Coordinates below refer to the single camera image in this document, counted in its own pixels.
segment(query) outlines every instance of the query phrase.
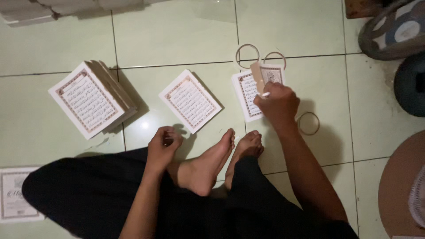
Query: certificate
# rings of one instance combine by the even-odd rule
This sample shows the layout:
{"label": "certificate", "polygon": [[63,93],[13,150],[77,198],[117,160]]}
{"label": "certificate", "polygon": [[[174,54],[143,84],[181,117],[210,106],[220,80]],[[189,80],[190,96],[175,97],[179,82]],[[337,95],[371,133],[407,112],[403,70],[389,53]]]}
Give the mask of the certificate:
{"label": "certificate", "polygon": [[37,167],[0,169],[0,223],[44,220],[22,196],[25,178]]}

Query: floor tile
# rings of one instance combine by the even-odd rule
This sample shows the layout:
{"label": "floor tile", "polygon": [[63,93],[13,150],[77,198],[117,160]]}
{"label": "floor tile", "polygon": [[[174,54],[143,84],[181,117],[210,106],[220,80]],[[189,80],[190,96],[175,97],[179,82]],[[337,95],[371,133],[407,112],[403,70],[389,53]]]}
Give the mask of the floor tile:
{"label": "floor tile", "polygon": [[354,162],[361,239],[389,238],[378,208],[379,182],[387,162],[388,158]]}
{"label": "floor tile", "polygon": [[365,18],[356,18],[356,19],[347,19],[346,9],[345,9],[345,0],[343,2],[344,9],[344,34],[346,42],[346,53],[358,53],[362,52],[359,47],[359,33],[362,30],[363,26],[368,22],[371,17]]}
{"label": "floor tile", "polygon": [[[334,186],[334,189],[346,210],[348,222],[353,227],[354,231],[357,232],[357,209],[353,164],[346,163],[326,166],[323,167],[323,170]],[[266,177],[282,195],[300,207],[300,203],[297,201],[297,198],[292,191],[288,173],[269,174],[266,175]]]}
{"label": "floor tile", "polygon": [[10,28],[0,21],[0,74],[74,70],[84,60],[116,65],[111,15]]}
{"label": "floor tile", "polygon": [[[344,56],[288,59],[286,84],[301,99],[298,116],[311,111],[320,120],[313,136],[303,136],[320,165],[352,162],[350,117]],[[281,64],[282,60],[267,63]],[[247,132],[259,130],[266,148],[260,158],[264,174],[286,170],[278,137],[267,120],[246,123]]]}
{"label": "floor tile", "polygon": [[0,167],[43,165],[81,153],[124,151],[117,134],[87,141],[47,90],[67,74],[0,78]]}
{"label": "floor tile", "polygon": [[[140,109],[138,114],[125,122],[127,150],[146,147],[161,126],[183,127],[181,121],[160,100],[158,94],[184,69],[189,69],[198,76],[198,79],[223,106],[223,110],[197,133],[192,135],[185,129],[186,140],[177,151],[176,157],[188,159],[201,155],[217,143],[228,128],[233,128],[236,136],[245,135],[244,115],[230,79],[232,74],[238,73],[232,63],[126,69],[120,71],[120,83],[127,89]],[[224,180],[226,168],[227,164],[219,174],[218,180]]]}
{"label": "floor tile", "polygon": [[[343,54],[341,0],[236,0],[240,43],[286,57]],[[241,59],[256,59],[243,49]]]}
{"label": "floor tile", "polygon": [[238,39],[233,0],[174,0],[113,12],[120,67],[231,60]]}
{"label": "floor tile", "polygon": [[49,219],[40,222],[0,224],[0,238],[75,239],[68,231]]}
{"label": "floor tile", "polygon": [[354,160],[389,157],[425,119],[406,113],[394,96],[393,80],[401,61],[347,56]]}

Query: black pants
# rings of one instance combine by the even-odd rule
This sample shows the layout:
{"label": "black pants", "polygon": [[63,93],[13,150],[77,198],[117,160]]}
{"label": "black pants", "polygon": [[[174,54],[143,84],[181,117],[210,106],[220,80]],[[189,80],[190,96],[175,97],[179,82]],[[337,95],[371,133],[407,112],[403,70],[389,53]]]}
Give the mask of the black pants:
{"label": "black pants", "polygon": [[[141,182],[147,148],[118,154],[64,158],[31,173],[25,199],[84,239],[116,239]],[[303,211],[261,173],[257,160],[235,165],[226,199],[201,197],[161,183],[157,238],[313,238]]]}

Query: rubber band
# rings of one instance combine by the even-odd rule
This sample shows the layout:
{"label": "rubber band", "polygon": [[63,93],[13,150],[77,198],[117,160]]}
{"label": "rubber band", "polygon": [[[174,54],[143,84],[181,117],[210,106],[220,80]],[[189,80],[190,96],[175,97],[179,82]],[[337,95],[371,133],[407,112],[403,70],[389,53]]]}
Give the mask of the rubber band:
{"label": "rubber band", "polygon": [[258,62],[261,61],[261,53],[260,53],[260,50],[256,46],[254,46],[253,44],[249,44],[249,43],[247,43],[247,44],[241,44],[241,45],[238,46],[238,49],[236,50],[236,54],[235,54],[235,59],[233,60],[233,62],[235,63],[236,67],[239,68],[241,71],[247,71],[247,70],[250,70],[251,69],[250,67],[243,67],[243,66],[241,66],[240,62],[238,62],[238,53],[245,46],[250,46],[250,47],[254,48],[255,51],[257,52],[257,61]]}
{"label": "rubber band", "polygon": [[[316,129],[316,131],[315,131],[314,133],[312,133],[312,134],[308,134],[308,133],[304,132],[304,131],[301,129],[301,125],[300,125],[301,118],[302,118],[303,116],[305,116],[305,115],[308,115],[308,114],[312,114],[312,115],[313,115],[314,117],[316,117],[316,119],[317,119],[317,129]],[[306,112],[306,113],[302,114],[302,115],[298,118],[298,120],[297,120],[297,124],[298,124],[298,130],[299,130],[302,134],[307,135],[307,136],[315,135],[315,134],[319,131],[319,129],[320,129],[320,120],[319,120],[319,117],[318,117],[315,113],[310,112],[310,111],[308,111],[308,112]]]}
{"label": "rubber band", "polygon": [[285,70],[285,69],[286,69],[286,57],[285,57],[282,53],[280,53],[280,52],[278,52],[278,51],[272,51],[272,52],[268,53],[268,54],[265,56],[264,60],[263,60],[263,64],[265,64],[265,63],[266,63],[267,57],[268,57],[269,55],[273,54],[273,53],[276,53],[276,54],[278,54],[278,55],[280,55],[280,56],[282,57],[282,59],[283,59],[283,60],[284,60],[284,62],[285,62],[285,65],[283,66],[283,70]]}

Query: stack of printed pages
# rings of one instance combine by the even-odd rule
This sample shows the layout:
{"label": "stack of printed pages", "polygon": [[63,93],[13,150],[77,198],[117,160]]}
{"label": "stack of printed pages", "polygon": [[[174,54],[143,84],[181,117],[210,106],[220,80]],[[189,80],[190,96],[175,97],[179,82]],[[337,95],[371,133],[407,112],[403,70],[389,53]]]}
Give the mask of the stack of printed pages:
{"label": "stack of printed pages", "polygon": [[137,112],[102,61],[84,61],[49,93],[86,139],[111,131]]}

